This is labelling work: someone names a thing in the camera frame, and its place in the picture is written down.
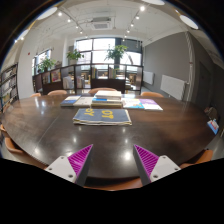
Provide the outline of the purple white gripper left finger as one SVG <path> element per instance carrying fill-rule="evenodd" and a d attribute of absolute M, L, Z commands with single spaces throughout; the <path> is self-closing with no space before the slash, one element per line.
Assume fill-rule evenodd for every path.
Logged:
<path fill-rule="evenodd" d="M 51 163 L 46 171 L 79 186 L 85 184 L 93 145 L 89 145 L 66 157 L 60 156 Z"/>

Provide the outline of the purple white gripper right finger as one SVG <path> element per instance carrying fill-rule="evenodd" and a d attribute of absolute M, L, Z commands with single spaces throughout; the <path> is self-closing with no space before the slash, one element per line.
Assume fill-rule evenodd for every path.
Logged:
<path fill-rule="evenodd" d="M 168 156 L 157 156 L 138 145 L 133 147 L 133 155 L 143 186 L 180 170 Z"/>

